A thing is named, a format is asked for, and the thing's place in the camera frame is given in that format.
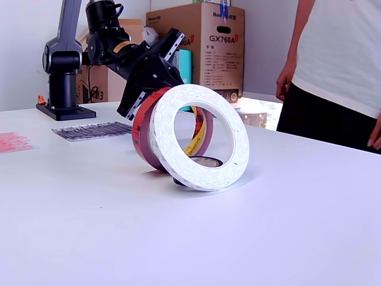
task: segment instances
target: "teal object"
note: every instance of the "teal object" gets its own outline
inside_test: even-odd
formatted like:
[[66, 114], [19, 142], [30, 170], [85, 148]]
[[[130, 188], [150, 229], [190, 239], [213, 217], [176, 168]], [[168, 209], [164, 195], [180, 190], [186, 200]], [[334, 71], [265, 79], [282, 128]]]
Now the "teal object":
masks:
[[[183, 82], [185, 84], [192, 83], [192, 52], [186, 49], [180, 49], [176, 54], [177, 66]], [[183, 107], [180, 110], [192, 112], [190, 106]]]

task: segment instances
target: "red tape roll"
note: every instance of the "red tape roll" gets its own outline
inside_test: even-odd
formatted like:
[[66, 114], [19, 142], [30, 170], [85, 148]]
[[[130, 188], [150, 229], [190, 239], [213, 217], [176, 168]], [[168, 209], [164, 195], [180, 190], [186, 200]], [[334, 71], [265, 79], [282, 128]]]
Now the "red tape roll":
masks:
[[[170, 89], [171, 88], [160, 89], [159, 91], [154, 92], [143, 102], [135, 116], [132, 128], [133, 144], [139, 156], [153, 168], [165, 173], [167, 173], [167, 171], [162, 166], [159, 159], [157, 159], [156, 155], [152, 152], [149, 145], [149, 124], [151, 121], [152, 112], [157, 102]], [[193, 156], [202, 156], [209, 147], [213, 135], [213, 115], [203, 108], [196, 107], [195, 117], [196, 126], [193, 138], [202, 136], [202, 140], [198, 146], [189, 146], [187, 147], [187, 150], [197, 148]]]

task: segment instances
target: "white t-shirt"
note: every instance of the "white t-shirt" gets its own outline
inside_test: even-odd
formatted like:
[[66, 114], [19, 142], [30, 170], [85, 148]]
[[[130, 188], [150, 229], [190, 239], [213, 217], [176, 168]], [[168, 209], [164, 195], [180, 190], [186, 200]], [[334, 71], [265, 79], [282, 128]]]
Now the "white t-shirt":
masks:
[[316, 0], [293, 83], [367, 116], [381, 115], [381, 0]]

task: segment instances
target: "tape roll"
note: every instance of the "tape roll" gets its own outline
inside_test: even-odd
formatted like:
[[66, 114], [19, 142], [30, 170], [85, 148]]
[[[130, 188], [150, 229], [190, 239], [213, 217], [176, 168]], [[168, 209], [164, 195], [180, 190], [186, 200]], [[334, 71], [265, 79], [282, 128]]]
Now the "tape roll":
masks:
[[[161, 172], [167, 172], [167, 170], [149, 145], [149, 124], [154, 107], [170, 89], [163, 88], [154, 92], [143, 102], [135, 116], [132, 129], [133, 144], [139, 156]], [[192, 142], [185, 148], [184, 152], [187, 156], [202, 156], [208, 149], [213, 135], [213, 115], [199, 107], [192, 107], [192, 109], [196, 117], [195, 133]]]
[[[210, 111], [228, 131], [231, 156], [224, 165], [216, 168], [201, 166], [178, 145], [174, 120], [177, 111], [189, 105]], [[221, 95], [208, 88], [199, 85], [172, 88], [155, 106], [150, 126], [149, 140], [153, 152], [171, 176], [189, 188], [218, 191], [231, 186], [246, 171], [250, 147], [245, 125], [236, 110]]]
[[[200, 164], [202, 166], [209, 167], [209, 168], [217, 168], [223, 165], [222, 161], [216, 158], [211, 158], [211, 157], [194, 156], [194, 157], [190, 157], [190, 159], [196, 162], [197, 164]], [[184, 184], [179, 182], [176, 178], [173, 178], [173, 182], [175, 182], [176, 184], [180, 186], [185, 186]]]

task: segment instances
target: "yellow label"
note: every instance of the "yellow label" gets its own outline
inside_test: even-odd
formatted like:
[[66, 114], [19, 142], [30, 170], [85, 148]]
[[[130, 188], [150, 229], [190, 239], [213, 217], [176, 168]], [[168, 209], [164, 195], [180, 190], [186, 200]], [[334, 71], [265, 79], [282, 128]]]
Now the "yellow label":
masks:
[[[193, 113], [195, 114], [195, 117], [197, 117], [196, 107], [192, 106], [192, 110], [193, 110]], [[185, 154], [188, 157], [196, 154], [198, 152], [198, 150], [201, 148], [201, 144], [204, 142], [204, 139], [205, 139], [206, 125], [207, 125], [206, 118], [204, 118], [204, 122], [202, 123], [202, 127], [200, 129], [200, 132], [197, 134], [196, 137], [194, 137], [192, 142], [184, 150]]]
[[121, 49], [123, 49], [125, 46], [128, 46], [128, 45], [133, 45], [135, 43], [133, 42], [129, 42], [129, 41], [125, 41], [125, 42], [122, 42], [120, 43], [119, 45], [117, 45], [115, 48], [114, 48], [114, 52], [116, 54], [118, 54], [120, 52]]

